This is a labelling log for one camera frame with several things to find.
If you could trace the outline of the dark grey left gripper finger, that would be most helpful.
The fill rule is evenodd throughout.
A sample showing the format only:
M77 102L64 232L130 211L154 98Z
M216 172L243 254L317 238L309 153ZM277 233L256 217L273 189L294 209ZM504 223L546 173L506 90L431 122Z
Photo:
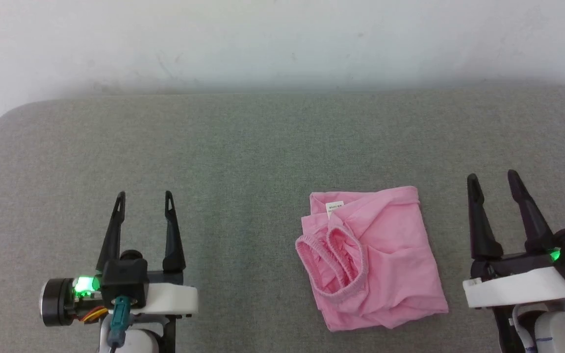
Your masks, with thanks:
M97 259L96 273L103 273L106 263L110 260L119 259L121 226L125 217L126 193L119 192L113 210L108 221L107 232L105 234L100 255Z
M182 273L186 268L179 222L171 191L165 192L164 216L167 221L166 244L163 259L165 273Z

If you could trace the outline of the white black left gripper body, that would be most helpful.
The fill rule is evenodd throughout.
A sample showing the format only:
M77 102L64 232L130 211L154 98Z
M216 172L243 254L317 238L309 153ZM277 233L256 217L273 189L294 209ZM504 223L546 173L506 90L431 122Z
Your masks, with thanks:
M40 293L40 317L47 327L70 326L74 321L90 325L113 313L100 292L99 275L52 278ZM132 303L130 315L141 317L191 317L198 313L197 288L174 283L150 283L146 305Z

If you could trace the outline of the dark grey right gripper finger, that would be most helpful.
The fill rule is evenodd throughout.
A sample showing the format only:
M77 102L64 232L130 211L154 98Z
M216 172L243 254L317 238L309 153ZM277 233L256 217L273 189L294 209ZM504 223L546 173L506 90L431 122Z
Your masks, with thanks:
M467 178L470 253L473 260L494 260L504 255L485 212L485 197L476 174Z
M527 253L543 253L553 250L555 237L535 199L527 190L516 170L508 170L508 182L513 200L518 204L524 224Z

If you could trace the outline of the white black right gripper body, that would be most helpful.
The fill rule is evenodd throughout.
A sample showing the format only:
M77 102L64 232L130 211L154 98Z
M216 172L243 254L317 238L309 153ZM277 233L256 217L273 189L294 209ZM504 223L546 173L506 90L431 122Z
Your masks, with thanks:
M565 299L565 280L554 267L482 281L464 280L470 308L490 308Z

